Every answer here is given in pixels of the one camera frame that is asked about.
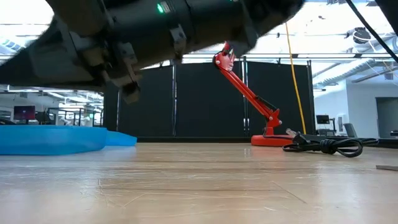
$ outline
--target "floor board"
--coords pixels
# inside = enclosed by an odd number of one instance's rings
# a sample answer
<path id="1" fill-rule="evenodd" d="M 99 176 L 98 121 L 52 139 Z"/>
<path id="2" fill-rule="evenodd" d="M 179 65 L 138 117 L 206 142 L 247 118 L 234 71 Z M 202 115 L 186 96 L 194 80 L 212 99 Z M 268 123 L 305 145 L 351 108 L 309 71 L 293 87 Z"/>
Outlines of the floor board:
<path id="1" fill-rule="evenodd" d="M 398 150 L 349 159 L 248 144 L 0 157 L 0 223 L 396 223 Z"/>

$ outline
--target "black wire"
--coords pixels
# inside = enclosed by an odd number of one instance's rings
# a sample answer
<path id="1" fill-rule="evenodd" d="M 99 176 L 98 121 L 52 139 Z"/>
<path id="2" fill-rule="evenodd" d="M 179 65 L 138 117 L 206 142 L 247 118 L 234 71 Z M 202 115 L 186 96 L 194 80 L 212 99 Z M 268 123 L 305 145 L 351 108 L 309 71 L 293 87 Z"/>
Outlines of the black wire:
<path id="1" fill-rule="evenodd" d="M 318 141 L 307 141 L 304 144 L 290 144 L 283 147 L 285 152 L 307 152 L 307 151 L 321 151 L 326 154 L 333 155 L 338 152 L 341 155 L 349 158 L 357 157 L 362 154 L 363 147 L 375 145 L 378 143 L 377 139 L 344 139 L 335 141 L 332 139 L 324 139 Z M 347 149 L 347 147 L 357 147 L 356 149 Z"/>
<path id="2" fill-rule="evenodd" d="M 356 14 L 358 19 L 363 23 L 363 25 L 368 29 L 368 31 L 376 38 L 376 40 L 379 42 L 381 46 L 386 50 L 387 53 L 391 55 L 391 57 L 398 63 L 398 57 L 395 55 L 395 53 L 387 46 L 387 44 L 380 38 L 379 34 L 377 34 L 376 31 L 366 22 L 365 18 L 361 15 L 361 13 L 357 10 L 355 7 L 354 3 L 351 0 L 346 0 L 347 4 L 350 6 L 350 8 L 353 10 L 353 12 Z"/>

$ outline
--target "coiled black cable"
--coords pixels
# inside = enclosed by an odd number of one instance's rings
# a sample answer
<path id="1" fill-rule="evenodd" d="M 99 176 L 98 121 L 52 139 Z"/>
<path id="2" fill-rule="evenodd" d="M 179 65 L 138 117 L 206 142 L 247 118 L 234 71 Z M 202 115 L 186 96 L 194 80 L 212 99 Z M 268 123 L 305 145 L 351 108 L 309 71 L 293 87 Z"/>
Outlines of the coiled black cable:
<path id="1" fill-rule="evenodd" d="M 375 145 L 379 141 L 377 139 L 349 138 L 340 141 L 324 139 L 319 142 L 306 140 L 301 134 L 298 134 L 293 142 L 293 144 L 284 146 L 283 150 L 285 152 L 321 151 L 330 155 L 338 152 L 345 157 L 353 158 L 362 154 L 364 146 Z M 347 147 L 356 147 L 356 149 L 347 149 Z"/>

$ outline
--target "blue foam mat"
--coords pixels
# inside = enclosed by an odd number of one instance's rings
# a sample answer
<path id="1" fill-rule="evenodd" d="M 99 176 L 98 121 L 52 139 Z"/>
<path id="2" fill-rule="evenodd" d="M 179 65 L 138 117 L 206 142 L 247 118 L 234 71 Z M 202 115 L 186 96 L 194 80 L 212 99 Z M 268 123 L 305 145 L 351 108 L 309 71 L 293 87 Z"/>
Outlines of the blue foam mat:
<path id="1" fill-rule="evenodd" d="M 107 146 L 135 146 L 137 138 L 116 131 L 108 131 L 106 135 Z"/>
<path id="2" fill-rule="evenodd" d="M 108 130 L 81 126 L 0 125 L 0 155 L 65 155 L 105 147 Z"/>

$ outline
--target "computer monitor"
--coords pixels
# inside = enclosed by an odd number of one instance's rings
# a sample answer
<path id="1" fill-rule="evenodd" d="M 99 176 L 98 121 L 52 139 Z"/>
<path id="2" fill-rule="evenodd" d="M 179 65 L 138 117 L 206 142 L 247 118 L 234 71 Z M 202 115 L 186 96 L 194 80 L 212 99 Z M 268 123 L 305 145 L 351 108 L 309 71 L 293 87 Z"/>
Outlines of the computer monitor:
<path id="1" fill-rule="evenodd" d="M 318 124 L 330 124 L 329 115 L 317 115 Z"/>
<path id="2" fill-rule="evenodd" d="M 35 106 L 15 106 L 14 119 L 15 120 L 35 119 Z"/>

